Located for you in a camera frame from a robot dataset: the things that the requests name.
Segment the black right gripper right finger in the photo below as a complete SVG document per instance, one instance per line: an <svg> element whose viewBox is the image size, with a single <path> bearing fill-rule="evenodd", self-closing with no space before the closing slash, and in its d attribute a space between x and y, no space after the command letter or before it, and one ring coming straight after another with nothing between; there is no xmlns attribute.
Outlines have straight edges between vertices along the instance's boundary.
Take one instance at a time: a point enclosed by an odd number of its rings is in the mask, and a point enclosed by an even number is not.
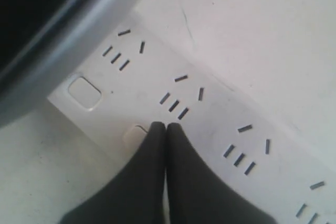
<svg viewBox="0 0 336 224"><path fill-rule="evenodd" d="M178 123L167 127L166 175L171 223L276 223L205 164Z"/></svg>

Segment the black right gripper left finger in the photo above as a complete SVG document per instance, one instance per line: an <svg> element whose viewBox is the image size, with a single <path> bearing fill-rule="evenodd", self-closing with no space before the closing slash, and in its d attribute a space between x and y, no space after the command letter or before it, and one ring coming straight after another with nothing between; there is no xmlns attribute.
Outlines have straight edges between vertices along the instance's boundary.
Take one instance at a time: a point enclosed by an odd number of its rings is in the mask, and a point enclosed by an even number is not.
<svg viewBox="0 0 336 224"><path fill-rule="evenodd" d="M164 223L165 134L165 125L153 122L117 176L60 222Z"/></svg>

